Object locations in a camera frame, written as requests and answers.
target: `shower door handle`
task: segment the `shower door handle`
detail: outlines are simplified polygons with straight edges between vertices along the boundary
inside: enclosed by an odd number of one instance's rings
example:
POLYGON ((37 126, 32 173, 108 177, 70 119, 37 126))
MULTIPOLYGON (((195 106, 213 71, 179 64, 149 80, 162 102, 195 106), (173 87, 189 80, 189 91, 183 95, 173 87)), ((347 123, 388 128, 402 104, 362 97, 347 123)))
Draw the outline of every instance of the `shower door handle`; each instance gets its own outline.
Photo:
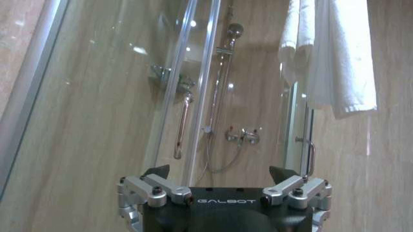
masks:
POLYGON ((311 176, 314 173, 314 166, 315 166, 315 145, 312 141, 303 139, 303 138, 297 138, 297 137, 295 137, 295 142, 303 142, 308 144, 310 154, 308 154, 308 166, 307 166, 308 169, 307 169, 306 176, 311 176))
POLYGON ((185 132, 188 107, 189 107, 189 104, 191 104, 192 101, 193 101, 193 96, 189 92, 187 92, 185 97, 184 97, 184 101, 183 101, 181 117, 180 117, 180 123, 179 123, 179 129, 177 129, 177 138, 176 138, 175 151, 173 151, 173 158, 177 159, 177 160, 181 157, 181 141, 183 141, 184 132, 185 132))

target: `shower head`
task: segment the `shower head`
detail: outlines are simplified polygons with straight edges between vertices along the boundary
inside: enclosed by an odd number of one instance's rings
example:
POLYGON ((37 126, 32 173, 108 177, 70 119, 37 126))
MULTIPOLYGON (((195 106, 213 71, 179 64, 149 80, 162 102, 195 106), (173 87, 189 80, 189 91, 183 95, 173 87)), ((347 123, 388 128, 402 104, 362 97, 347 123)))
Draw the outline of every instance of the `shower head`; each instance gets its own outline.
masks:
POLYGON ((231 23, 227 27, 227 35, 231 40, 237 39, 243 34, 244 28, 239 23, 231 23))

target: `hanging towel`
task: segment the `hanging towel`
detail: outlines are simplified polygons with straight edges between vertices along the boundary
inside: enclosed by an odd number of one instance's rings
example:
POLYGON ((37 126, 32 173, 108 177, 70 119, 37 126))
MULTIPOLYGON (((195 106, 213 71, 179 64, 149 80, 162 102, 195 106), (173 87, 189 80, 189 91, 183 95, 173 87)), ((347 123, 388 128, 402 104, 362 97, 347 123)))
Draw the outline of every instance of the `hanging towel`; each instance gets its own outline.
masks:
POLYGON ((367 3, 366 0, 312 3, 315 36, 307 65, 301 68, 301 62, 293 58, 283 76, 288 83, 304 78, 310 107, 330 105, 339 119, 376 109, 367 3))
POLYGON ((277 57, 291 85, 303 76, 314 44, 314 0, 289 0, 277 57))

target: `shower stall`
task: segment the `shower stall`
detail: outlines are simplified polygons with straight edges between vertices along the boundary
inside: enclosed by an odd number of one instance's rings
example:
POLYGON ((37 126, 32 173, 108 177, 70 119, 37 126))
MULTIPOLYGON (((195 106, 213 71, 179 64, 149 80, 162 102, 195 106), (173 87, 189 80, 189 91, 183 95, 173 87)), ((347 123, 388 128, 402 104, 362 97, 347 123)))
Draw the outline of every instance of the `shower stall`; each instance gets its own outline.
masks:
POLYGON ((1 231, 122 230, 113 184, 149 167, 204 187, 311 172, 304 83, 277 62, 287 2, 45 1, 0 123, 1 231))

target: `shower valve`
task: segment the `shower valve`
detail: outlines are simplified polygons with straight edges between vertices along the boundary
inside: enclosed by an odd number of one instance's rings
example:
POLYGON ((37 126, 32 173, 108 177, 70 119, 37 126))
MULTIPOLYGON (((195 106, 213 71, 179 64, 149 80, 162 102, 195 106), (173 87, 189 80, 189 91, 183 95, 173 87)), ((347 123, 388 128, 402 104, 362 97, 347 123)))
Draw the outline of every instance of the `shower valve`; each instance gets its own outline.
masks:
POLYGON ((248 131, 247 129, 240 129, 240 134, 236 135, 232 133, 232 127, 225 130, 225 140, 232 142, 236 141, 237 145, 241 145, 244 140, 249 142, 249 144, 256 144, 259 142, 259 135, 256 133, 256 130, 248 131))

